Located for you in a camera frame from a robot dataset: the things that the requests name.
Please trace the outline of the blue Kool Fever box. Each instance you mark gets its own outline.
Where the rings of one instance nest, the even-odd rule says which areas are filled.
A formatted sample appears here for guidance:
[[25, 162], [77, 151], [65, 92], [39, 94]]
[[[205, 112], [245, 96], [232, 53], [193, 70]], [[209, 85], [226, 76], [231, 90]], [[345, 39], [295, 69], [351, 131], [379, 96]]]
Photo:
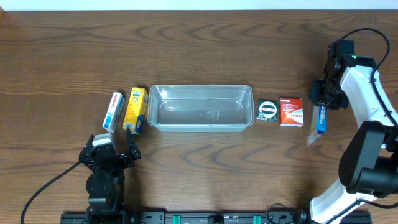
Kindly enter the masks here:
[[310, 131], [307, 139], [308, 145], [312, 145], [315, 141], [327, 131], [327, 115], [328, 110], [324, 106], [313, 106], [312, 120]]

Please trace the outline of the red white medicine box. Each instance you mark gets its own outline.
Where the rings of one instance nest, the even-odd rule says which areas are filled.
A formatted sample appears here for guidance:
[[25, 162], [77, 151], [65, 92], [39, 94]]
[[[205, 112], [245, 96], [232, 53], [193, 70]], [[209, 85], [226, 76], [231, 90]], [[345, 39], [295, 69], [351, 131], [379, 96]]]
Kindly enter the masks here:
[[280, 98], [280, 125], [302, 127], [303, 100], [301, 98]]

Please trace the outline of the green round-logo small box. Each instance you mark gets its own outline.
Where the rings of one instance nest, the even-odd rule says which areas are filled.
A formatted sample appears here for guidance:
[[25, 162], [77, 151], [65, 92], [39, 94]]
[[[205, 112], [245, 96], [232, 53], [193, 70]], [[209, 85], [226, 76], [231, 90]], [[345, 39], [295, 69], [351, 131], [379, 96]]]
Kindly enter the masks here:
[[257, 119], [261, 121], [276, 122], [279, 117], [279, 104], [277, 101], [263, 100], [258, 101]]

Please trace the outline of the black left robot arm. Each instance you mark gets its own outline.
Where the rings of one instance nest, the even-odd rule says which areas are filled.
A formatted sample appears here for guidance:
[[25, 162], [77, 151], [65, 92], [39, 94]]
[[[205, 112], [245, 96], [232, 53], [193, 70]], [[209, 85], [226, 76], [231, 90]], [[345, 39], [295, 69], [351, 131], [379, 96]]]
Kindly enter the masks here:
[[118, 154], [111, 133], [92, 135], [79, 154], [79, 161], [93, 172], [86, 181], [88, 223], [128, 223], [132, 217], [132, 210], [124, 203], [124, 170], [141, 158], [141, 152], [129, 128], [126, 145], [127, 152]]

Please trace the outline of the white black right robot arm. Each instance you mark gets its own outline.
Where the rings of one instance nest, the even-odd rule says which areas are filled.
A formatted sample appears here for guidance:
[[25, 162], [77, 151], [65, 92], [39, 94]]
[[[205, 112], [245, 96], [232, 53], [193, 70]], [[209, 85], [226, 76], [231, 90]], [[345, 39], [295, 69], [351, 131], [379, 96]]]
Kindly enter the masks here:
[[311, 199], [300, 214], [305, 223], [362, 223], [353, 215], [363, 204], [397, 193], [397, 111], [379, 80], [373, 58], [358, 56], [352, 40], [328, 46], [324, 79], [313, 83], [310, 98], [316, 106], [338, 110], [350, 106], [358, 130], [343, 153], [339, 178]]

